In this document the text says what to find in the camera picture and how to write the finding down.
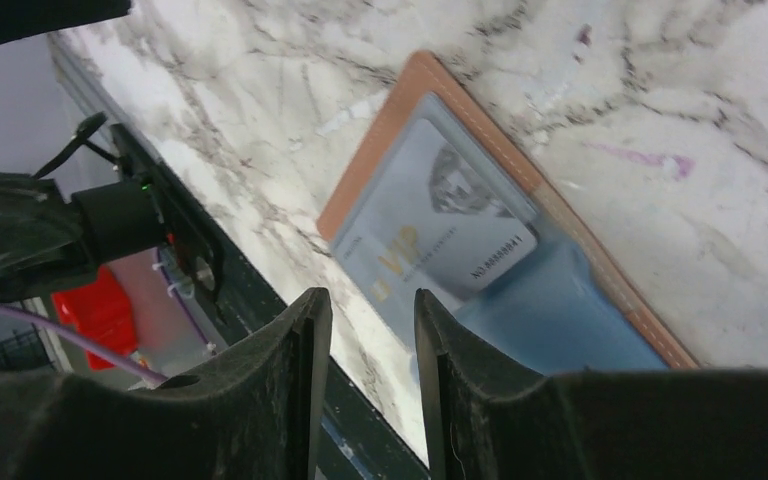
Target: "stitching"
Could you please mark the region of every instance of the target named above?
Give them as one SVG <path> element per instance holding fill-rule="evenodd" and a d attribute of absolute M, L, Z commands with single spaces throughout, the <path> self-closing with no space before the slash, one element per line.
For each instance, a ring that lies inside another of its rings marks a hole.
<path fill-rule="evenodd" d="M 461 103 L 458 101 L 458 99 L 451 94 L 448 88 L 443 84 L 443 82 L 440 81 L 440 79 L 437 77 L 437 75 L 428 68 L 428 65 L 426 65 L 424 62 L 420 63 L 422 65 L 422 68 L 425 69 L 425 71 L 431 75 L 431 78 L 434 79 L 434 81 L 437 83 L 437 86 L 443 89 L 443 92 L 445 93 L 445 96 L 447 99 L 452 101 L 457 108 L 463 113 L 470 122 L 472 122 L 472 126 L 478 129 L 481 136 L 486 140 L 490 145 L 493 146 L 493 149 L 496 151 L 498 155 L 501 155 L 502 158 L 504 158 L 505 163 L 514 170 L 516 170 L 517 173 L 520 174 L 520 177 L 525 180 L 525 183 L 528 185 L 529 189 L 534 189 L 534 182 L 528 178 L 527 175 L 525 175 L 522 170 L 519 168 L 519 166 L 510 158 L 508 155 L 496 144 L 496 142 L 493 141 L 492 138 L 487 134 L 487 132 L 484 131 L 484 129 L 481 128 L 481 126 L 475 121 L 474 118 L 472 118 L 472 115 L 469 114 L 469 112 L 466 111 L 466 109 L 461 105 Z M 620 297 L 622 303 L 625 305 L 625 309 L 628 311 L 631 311 L 630 314 L 630 320 L 634 319 L 632 323 L 635 325 L 639 325 L 643 328 L 643 332 L 641 332 L 644 337 L 649 338 L 651 341 L 654 341 L 655 344 L 661 348 L 661 350 L 669 357 L 670 360 L 672 360 L 676 365 L 682 365 L 683 362 L 679 361 L 679 359 L 673 355 L 672 348 L 668 347 L 664 344 L 664 342 L 661 341 L 661 339 L 655 334 L 655 332 L 646 324 L 646 322 L 642 321 L 640 318 L 638 312 L 636 309 L 632 308 L 631 302 L 629 301 L 628 297 L 623 293 L 623 291 L 618 287 L 617 283 L 612 278 L 612 275 L 608 275 L 608 272 L 605 270 L 605 268 L 601 265 L 600 262 L 597 261 L 596 255 L 591 251 L 590 247 L 587 245 L 587 243 L 582 239 L 582 236 L 580 232 L 578 231 L 578 228 L 575 224 L 572 222 L 568 222 L 566 216 L 564 214 L 561 214 L 553 205 L 554 202 L 547 201 L 546 207 L 549 208 L 549 210 L 552 212 L 553 216 L 561 223 L 563 227 L 565 227 L 565 230 L 570 231 L 573 238 L 575 238 L 578 241 L 579 246 L 584 250 L 585 255 L 590 259 L 590 263 L 596 267 L 597 270 L 602 274 L 602 276 L 605 278 L 605 281 L 608 282 L 609 287 L 614 292 L 614 294 L 618 297 Z"/>

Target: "red object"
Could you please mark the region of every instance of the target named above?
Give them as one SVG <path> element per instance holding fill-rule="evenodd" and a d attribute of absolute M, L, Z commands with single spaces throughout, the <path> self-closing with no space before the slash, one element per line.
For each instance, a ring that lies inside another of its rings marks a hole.
<path fill-rule="evenodd" d="M 81 335 L 128 356 L 137 349 L 137 332 L 128 294 L 113 272 L 102 265 L 95 283 L 51 295 L 60 323 L 74 325 Z M 93 370 L 113 367 L 110 362 L 87 352 Z"/>

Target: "white marble countertop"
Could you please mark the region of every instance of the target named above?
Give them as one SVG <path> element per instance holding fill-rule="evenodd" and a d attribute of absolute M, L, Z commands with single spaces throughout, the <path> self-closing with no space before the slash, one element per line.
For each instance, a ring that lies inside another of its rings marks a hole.
<path fill-rule="evenodd" d="M 768 0 L 157 0 L 62 33 L 425 455 L 409 355 L 314 220 L 433 50 L 705 364 L 768 366 Z"/>

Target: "card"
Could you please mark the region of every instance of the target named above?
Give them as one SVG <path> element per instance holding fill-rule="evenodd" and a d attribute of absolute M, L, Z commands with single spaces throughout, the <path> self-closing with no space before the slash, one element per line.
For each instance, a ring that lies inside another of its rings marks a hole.
<path fill-rule="evenodd" d="M 367 188 L 333 250 L 388 323 L 413 318 L 419 288 L 456 312 L 537 246 L 426 118 L 407 127 Z"/>

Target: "black cable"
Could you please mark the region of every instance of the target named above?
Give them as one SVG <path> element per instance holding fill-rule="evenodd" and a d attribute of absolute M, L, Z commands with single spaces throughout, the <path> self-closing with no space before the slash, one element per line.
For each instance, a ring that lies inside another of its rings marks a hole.
<path fill-rule="evenodd" d="M 113 165 L 116 165 L 116 157 L 112 153 L 108 152 L 107 150 L 105 150 L 105 149 L 99 147 L 98 145 L 96 145 L 95 143 L 93 143 L 92 140 L 87 140 L 84 143 L 84 146 L 89 148 L 93 152 L 95 152 L 96 155 L 98 155 L 99 157 L 107 160 L 108 162 L 112 163 Z"/>
<path fill-rule="evenodd" d="M 37 171 L 37 173 L 33 175 L 33 177 L 36 179 L 40 179 L 50 174 L 51 172 L 57 170 L 64 163 L 66 163 L 66 160 L 69 160 L 69 158 L 72 155 L 74 155 L 75 152 L 79 148 L 81 148 L 81 146 L 86 146 L 87 148 L 89 148 L 90 150 L 98 154 L 101 158 L 115 165 L 116 157 L 114 157 L 110 152 L 99 147 L 98 145 L 96 145 L 90 140 L 90 137 L 92 137 L 95 134 L 95 132 L 97 132 L 98 129 L 100 129 L 101 126 L 104 125 L 106 121 L 107 121 L 107 115 L 105 115 L 104 112 L 99 112 L 85 118 L 78 125 L 78 128 L 75 129 L 75 135 L 72 137 L 72 140 L 70 140 L 69 143 L 67 143 L 66 146 L 63 147 L 63 150 L 61 150 L 60 153 L 55 155 L 54 158 L 52 158 L 48 163 L 43 165 L 43 167 L 40 168 Z"/>

